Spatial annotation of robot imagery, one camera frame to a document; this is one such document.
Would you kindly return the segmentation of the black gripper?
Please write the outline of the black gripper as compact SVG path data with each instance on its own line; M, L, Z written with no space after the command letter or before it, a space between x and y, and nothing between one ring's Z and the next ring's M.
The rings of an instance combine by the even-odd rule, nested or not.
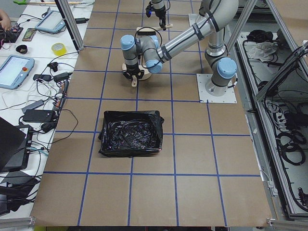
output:
M159 18L159 26L166 29L166 11L156 11L156 16Z
M122 65L122 74L128 80L131 80L132 83L138 83L138 80L142 79L144 76L144 70L140 70L138 65Z

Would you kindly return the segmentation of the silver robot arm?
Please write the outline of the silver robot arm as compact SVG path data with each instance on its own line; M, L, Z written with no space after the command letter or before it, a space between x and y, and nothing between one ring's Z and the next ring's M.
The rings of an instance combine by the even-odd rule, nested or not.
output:
M148 18L151 17L152 12L159 18L159 26L166 30L166 6L163 0L151 0L145 8L145 14Z
M140 70L138 64L140 56L144 57L145 69L152 74L159 73L163 63L170 61L193 44L208 38L205 58L213 71L211 81L217 87L227 86L230 77L218 70L218 67L228 55L224 42L224 28L236 15L238 4L237 0L202 1L199 14L203 18L162 46L158 44L155 35L141 38L124 35L120 40L126 66L123 75L131 81L143 77L144 71Z

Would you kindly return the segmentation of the person's hand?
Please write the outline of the person's hand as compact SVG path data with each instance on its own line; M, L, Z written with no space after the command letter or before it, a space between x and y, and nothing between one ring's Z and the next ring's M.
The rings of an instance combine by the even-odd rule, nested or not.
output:
M11 20L3 9L0 9L0 26L5 30L10 30L12 27Z

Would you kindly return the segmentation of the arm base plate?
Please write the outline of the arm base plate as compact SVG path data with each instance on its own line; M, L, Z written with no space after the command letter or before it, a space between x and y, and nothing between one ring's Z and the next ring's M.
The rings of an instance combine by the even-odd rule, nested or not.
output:
M228 86L218 87L212 82L212 74L197 74L200 103L237 103L231 81Z

